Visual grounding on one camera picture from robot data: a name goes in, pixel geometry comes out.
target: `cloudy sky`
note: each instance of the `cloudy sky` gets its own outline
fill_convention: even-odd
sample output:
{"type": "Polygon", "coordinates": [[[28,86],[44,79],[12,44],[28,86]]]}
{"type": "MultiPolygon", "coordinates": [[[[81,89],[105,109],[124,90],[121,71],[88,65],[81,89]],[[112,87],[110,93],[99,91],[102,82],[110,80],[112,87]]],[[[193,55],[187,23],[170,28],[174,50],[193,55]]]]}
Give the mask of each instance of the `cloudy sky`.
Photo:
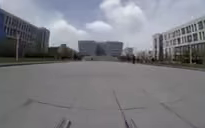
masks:
{"type": "Polygon", "coordinates": [[[0,0],[0,7],[51,31],[51,46],[123,41],[138,50],[152,35],[205,15],[205,0],[0,0]]]}

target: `road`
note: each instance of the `road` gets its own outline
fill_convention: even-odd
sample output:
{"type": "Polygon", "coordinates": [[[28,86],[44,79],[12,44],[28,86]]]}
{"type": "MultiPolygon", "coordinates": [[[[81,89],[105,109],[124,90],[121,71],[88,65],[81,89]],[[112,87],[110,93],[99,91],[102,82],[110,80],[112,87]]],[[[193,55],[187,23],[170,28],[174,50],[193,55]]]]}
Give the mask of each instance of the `road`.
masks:
{"type": "Polygon", "coordinates": [[[205,128],[205,72],[118,62],[0,68],[0,128],[205,128]]]}

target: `curb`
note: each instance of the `curb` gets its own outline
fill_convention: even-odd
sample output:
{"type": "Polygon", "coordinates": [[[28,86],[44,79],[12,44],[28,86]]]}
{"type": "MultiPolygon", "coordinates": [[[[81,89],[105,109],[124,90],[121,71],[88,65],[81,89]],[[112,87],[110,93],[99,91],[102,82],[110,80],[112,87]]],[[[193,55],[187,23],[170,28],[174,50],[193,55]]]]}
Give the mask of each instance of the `curb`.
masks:
{"type": "Polygon", "coordinates": [[[50,64],[57,62],[29,62],[29,63],[8,63],[8,64],[0,64],[0,67],[12,67],[12,66],[25,66],[25,65],[34,65],[34,64],[50,64]]]}
{"type": "Polygon", "coordinates": [[[167,68],[178,68],[178,69],[186,69],[186,70],[195,70],[195,71],[205,72],[205,68],[187,67],[187,66],[180,66],[180,65],[165,65],[165,64],[144,64],[144,65],[160,66],[160,67],[167,67],[167,68]]]}

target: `cloud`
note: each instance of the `cloud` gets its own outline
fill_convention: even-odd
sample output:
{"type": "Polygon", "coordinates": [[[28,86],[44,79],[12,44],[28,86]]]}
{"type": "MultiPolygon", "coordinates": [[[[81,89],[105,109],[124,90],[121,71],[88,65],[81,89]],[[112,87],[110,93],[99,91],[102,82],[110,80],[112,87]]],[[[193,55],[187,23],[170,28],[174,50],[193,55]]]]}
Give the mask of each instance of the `cloud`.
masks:
{"type": "Polygon", "coordinates": [[[94,39],[122,41],[131,46],[139,45],[139,36],[146,23],[146,16],[135,2],[103,0],[99,7],[104,21],[96,20],[86,24],[90,30],[102,30],[99,34],[90,33],[94,39]]]}
{"type": "Polygon", "coordinates": [[[48,0],[0,0],[0,6],[39,27],[49,28],[51,45],[67,43],[75,49],[79,39],[117,40],[126,46],[148,49],[152,46],[154,33],[186,23],[192,16],[198,18],[205,15],[205,0],[101,0],[95,17],[85,16],[87,13],[80,9],[82,15],[89,19],[87,21],[92,21],[82,22],[81,17],[72,15],[76,18],[72,21],[82,22],[77,27],[73,24],[75,21],[70,22],[64,16],[69,13],[68,10],[64,13],[64,10],[55,8],[59,3],[43,8],[41,2],[48,0]]]}
{"type": "Polygon", "coordinates": [[[87,23],[86,28],[93,31],[93,32],[110,32],[112,31],[112,27],[105,23],[104,21],[94,21],[92,23],[87,23]]]}
{"type": "Polygon", "coordinates": [[[59,46],[66,43],[77,49],[78,39],[88,37],[86,31],[68,23],[61,12],[41,8],[34,0],[0,0],[0,8],[34,25],[48,28],[51,31],[50,45],[59,46]]]}
{"type": "Polygon", "coordinates": [[[100,9],[108,23],[125,34],[139,32],[146,21],[141,8],[132,1],[124,4],[121,0],[104,0],[100,9]]]}

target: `lamp post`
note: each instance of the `lamp post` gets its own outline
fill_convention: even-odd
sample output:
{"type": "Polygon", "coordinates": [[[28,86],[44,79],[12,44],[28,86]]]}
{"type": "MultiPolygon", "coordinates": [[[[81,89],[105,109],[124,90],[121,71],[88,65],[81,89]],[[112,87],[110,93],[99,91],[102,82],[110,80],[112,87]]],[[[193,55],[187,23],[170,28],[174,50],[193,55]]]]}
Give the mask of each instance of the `lamp post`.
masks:
{"type": "Polygon", "coordinates": [[[20,41],[20,35],[17,34],[16,36],[17,42],[16,42],[16,61],[19,61],[19,41],[20,41]]]}
{"type": "Polygon", "coordinates": [[[192,49],[191,49],[191,43],[189,44],[190,48],[190,64],[192,64],[192,49]]]}

